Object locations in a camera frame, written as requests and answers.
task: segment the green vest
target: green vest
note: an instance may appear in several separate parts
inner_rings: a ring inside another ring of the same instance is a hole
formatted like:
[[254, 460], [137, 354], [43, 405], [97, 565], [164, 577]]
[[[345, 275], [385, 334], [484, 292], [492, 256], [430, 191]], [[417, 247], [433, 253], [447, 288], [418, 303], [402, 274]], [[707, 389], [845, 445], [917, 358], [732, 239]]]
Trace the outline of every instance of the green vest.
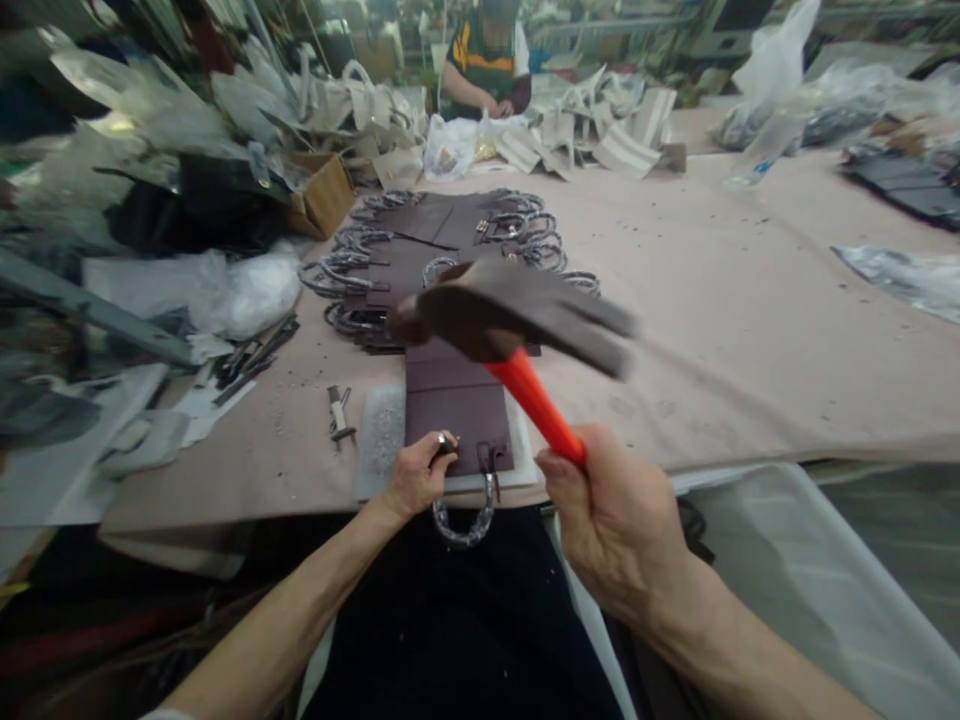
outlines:
[[[453, 63], [468, 82], [483, 88], [494, 100], [501, 102], [513, 88], [516, 68], [515, 37], [515, 31], [511, 30], [510, 40], [505, 46], [489, 47], [483, 40], [483, 22], [479, 14], [471, 13], [457, 26], [457, 32], [447, 52], [447, 60]], [[456, 101], [444, 112], [447, 120], [457, 117], [479, 120], [482, 116], [480, 108], [461, 105]]]

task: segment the hammer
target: hammer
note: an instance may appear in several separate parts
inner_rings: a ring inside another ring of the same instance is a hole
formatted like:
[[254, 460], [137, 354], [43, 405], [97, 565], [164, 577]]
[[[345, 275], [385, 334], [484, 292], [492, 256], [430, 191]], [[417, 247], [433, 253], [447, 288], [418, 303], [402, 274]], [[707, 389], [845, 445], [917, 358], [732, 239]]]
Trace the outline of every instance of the hammer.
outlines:
[[547, 395], [524, 344], [548, 345], [621, 378], [626, 354], [597, 327], [624, 338], [637, 332], [634, 318], [617, 306], [556, 275], [494, 258], [450, 268], [387, 316], [394, 337], [417, 345], [438, 336], [483, 363], [550, 447], [579, 467], [586, 462], [583, 443]]

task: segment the forearm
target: forearm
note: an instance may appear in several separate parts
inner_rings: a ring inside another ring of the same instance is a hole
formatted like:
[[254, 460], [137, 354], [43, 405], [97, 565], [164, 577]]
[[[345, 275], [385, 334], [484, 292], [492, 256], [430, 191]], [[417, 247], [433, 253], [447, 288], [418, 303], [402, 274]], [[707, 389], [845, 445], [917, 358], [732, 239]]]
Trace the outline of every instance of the forearm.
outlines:
[[489, 93], [467, 80], [449, 60], [443, 66], [443, 89], [461, 105], [482, 108]]
[[513, 105], [515, 114], [520, 115], [527, 109], [531, 92], [532, 82], [529, 75], [521, 75], [513, 81], [513, 87], [510, 88], [510, 94], [506, 99]]
[[692, 560], [699, 606], [651, 611], [638, 631], [682, 675], [744, 720], [876, 718]]
[[162, 704], [194, 720], [266, 717], [403, 521], [378, 498], [310, 555]]

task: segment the left hand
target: left hand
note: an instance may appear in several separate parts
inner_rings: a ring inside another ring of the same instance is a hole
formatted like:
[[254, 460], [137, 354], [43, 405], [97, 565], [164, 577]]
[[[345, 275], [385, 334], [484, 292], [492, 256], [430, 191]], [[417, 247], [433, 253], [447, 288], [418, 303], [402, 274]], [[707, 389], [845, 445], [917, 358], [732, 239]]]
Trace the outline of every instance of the left hand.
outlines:
[[[456, 447], [452, 433], [443, 431]], [[447, 468], [457, 459], [456, 453], [430, 461], [440, 449], [440, 432], [431, 432], [409, 447], [397, 453], [393, 466], [390, 487], [383, 493], [383, 502], [404, 522], [426, 510], [443, 495], [443, 482]]]

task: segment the black pants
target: black pants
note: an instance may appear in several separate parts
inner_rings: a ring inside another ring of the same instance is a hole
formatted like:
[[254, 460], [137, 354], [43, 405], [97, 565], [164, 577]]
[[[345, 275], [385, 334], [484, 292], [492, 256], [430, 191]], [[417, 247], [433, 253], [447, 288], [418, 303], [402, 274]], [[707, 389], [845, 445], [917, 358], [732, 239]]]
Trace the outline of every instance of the black pants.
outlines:
[[340, 610], [304, 717], [408, 716], [621, 717], [539, 508], [498, 511], [462, 551], [420, 515]]

